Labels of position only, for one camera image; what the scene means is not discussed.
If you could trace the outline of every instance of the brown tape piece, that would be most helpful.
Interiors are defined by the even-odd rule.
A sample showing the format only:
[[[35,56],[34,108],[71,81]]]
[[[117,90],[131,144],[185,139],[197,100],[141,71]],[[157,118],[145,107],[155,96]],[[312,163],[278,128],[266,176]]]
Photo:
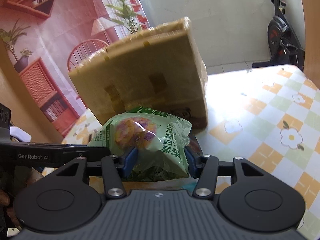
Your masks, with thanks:
[[[169,108],[166,106],[165,102],[165,94],[168,88],[168,84],[164,78],[163,73],[154,73],[149,75],[148,78],[155,93],[155,96],[151,101],[152,108],[168,113]]]
[[[112,108],[116,114],[122,114],[125,112],[124,103],[120,98],[119,92],[116,87],[112,84],[104,88],[104,90],[109,94]]]

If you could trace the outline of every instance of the plant pot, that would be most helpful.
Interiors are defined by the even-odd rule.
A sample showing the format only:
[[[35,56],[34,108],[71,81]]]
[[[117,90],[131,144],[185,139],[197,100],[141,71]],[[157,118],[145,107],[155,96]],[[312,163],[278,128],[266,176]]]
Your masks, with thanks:
[[[28,57],[22,56],[16,64],[14,64],[15,70],[20,73],[22,70],[24,70],[29,64]]]

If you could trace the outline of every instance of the floral tablecloth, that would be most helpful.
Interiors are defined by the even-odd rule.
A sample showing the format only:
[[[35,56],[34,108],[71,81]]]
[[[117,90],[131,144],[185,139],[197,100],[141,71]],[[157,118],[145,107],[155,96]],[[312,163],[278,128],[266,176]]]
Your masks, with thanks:
[[[210,75],[206,87],[209,125],[196,138],[204,154],[232,161],[241,156],[301,193],[306,212],[299,231],[308,239],[320,237],[320,90],[295,66]],[[63,140],[87,144],[101,125],[87,111]],[[192,178],[156,183],[125,183],[126,189],[185,188]],[[103,191],[102,181],[90,185]],[[219,177],[216,192],[230,185]]]

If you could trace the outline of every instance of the pink wall tapestry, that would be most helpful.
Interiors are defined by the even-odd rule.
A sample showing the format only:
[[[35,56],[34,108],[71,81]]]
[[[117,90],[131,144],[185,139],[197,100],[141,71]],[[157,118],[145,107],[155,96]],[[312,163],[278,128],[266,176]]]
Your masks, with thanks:
[[[0,37],[43,114],[65,136],[86,106],[68,72],[149,27],[139,0],[0,0]]]

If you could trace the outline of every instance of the tile floor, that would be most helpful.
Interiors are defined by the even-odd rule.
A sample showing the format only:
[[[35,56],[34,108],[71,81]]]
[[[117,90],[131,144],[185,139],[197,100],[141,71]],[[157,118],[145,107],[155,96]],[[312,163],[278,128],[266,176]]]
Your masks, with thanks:
[[[232,63],[232,64],[222,64],[217,66],[211,66],[207,67],[207,74],[218,74],[223,72],[230,72],[230,71],[237,71],[237,70],[243,70],[247,68],[252,68],[253,61],[247,61],[247,62],[238,62],[238,63]]]

